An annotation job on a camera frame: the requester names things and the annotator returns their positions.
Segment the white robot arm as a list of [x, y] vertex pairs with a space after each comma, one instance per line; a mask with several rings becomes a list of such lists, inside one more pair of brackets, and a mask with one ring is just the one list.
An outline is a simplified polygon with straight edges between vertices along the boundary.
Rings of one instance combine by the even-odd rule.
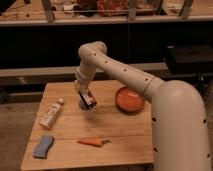
[[189, 83], [164, 81], [107, 56], [101, 41], [78, 49], [77, 84], [86, 87], [96, 69], [142, 95], [151, 104], [153, 171], [213, 171], [207, 115], [200, 93]]

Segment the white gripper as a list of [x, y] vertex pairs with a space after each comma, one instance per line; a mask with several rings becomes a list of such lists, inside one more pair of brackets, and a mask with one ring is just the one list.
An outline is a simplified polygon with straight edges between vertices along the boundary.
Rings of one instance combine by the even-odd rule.
[[89, 87], [87, 84], [82, 84], [78, 80], [74, 81], [74, 89], [79, 92], [79, 95], [81, 97], [81, 100], [85, 106], [85, 109], [89, 110], [89, 107], [94, 107], [97, 104], [97, 101], [91, 91], [89, 90]]

